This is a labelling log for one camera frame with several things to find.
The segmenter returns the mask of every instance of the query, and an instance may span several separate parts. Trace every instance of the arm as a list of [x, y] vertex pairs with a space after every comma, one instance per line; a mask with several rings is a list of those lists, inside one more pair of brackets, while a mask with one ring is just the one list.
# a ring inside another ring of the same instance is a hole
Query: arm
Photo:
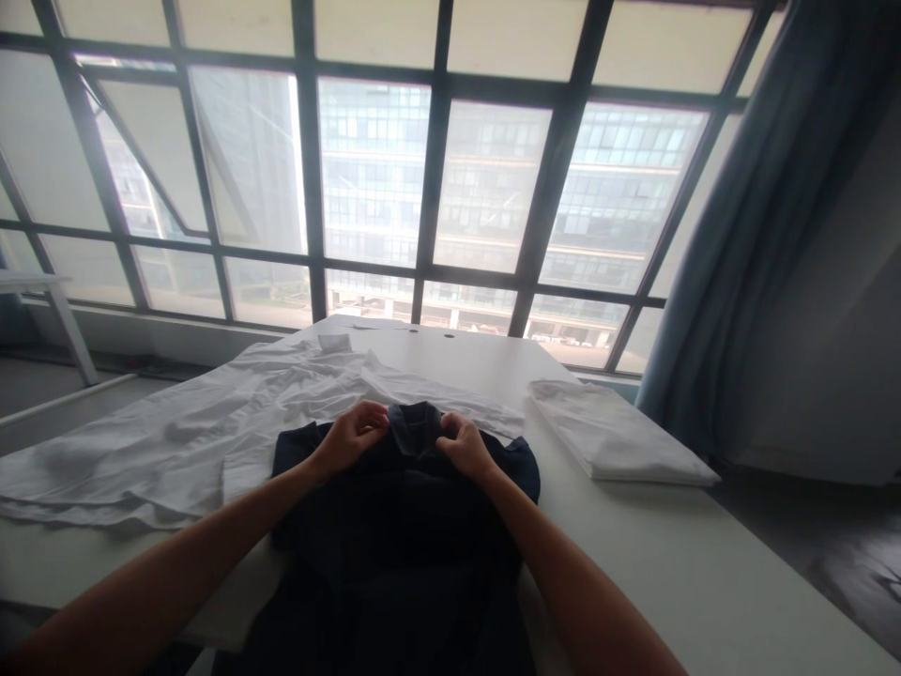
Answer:
[[298, 500], [385, 436], [387, 413], [360, 402], [307, 460], [103, 579], [44, 623], [0, 671], [140, 671]]
[[494, 503], [535, 578], [570, 661], [579, 674], [684, 676], [663, 641], [617, 586], [495, 464], [476, 425], [448, 413], [456, 439], [438, 448]]

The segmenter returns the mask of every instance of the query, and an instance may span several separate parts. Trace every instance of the window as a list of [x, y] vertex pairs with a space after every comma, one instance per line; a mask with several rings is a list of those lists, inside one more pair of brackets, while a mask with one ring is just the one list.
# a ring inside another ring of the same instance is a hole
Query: window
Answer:
[[136, 314], [416, 319], [627, 376], [728, 189], [786, 16], [762, 0], [52, 4], [38, 22], [0, 1], [4, 265]]
[[428, 87], [319, 81], [329, 258], [416, 265], [430, 97]]
[[450, 106], [435, 262], [516, 270], [551, 112]]
[[474, 333], [507, 335], [515, 302], [515, 291], [426, 282], [422, 323]]

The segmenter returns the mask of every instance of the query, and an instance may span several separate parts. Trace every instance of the dark navy garment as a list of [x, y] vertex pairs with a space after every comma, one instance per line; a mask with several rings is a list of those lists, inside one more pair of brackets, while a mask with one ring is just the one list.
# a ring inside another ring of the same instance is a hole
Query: dark navy garment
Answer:
[[[531, 674], [516, 596], [522, 560], [484, 494], [435, 447], [441, 412], [392, 406], [388, 435], [316, 487], [272, 532], [297, 554], [260, 611], [242, 670], [293, 674]], [[279, 435], [272, 475], [301, 462], [331, 423]], [[481, 433], [538, 501], [535, 457]]]

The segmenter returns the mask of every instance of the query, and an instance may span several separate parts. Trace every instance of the white wall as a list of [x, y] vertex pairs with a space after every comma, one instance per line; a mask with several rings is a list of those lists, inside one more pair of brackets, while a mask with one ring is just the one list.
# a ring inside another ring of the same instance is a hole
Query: white wall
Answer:
[[[43, 339], [65, 345], [53, 310], [33, 300], [26, 304]], [[286, 335], [107, 310], [73, 307], [72, 311], [88, 349], [122, 355], [152, 354], [204, 366], [220, 366], [254, 343], [273, 343]]]
[[743, 465], [884, 484], [901, 469], [901, 97], [756, 336]]

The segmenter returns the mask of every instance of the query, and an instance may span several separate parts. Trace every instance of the floor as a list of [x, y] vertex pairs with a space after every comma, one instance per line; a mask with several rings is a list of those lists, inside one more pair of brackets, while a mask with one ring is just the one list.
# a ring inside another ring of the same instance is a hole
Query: floor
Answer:
[[[194, 375], [190, 368], [180, 374]], [[8, 357], [0, 357], [0, 383], [0, 417], [82, 387], [70, 366]], [[16, 422], [0, 433], [0, 455], [64, 434], [173, 384], [136, 377]], [[866, 490], [717, 469], [724, 480], [710, 494], [901, 660], [901, 486]], [[172, 673], [167, 667], [161, 672]]]

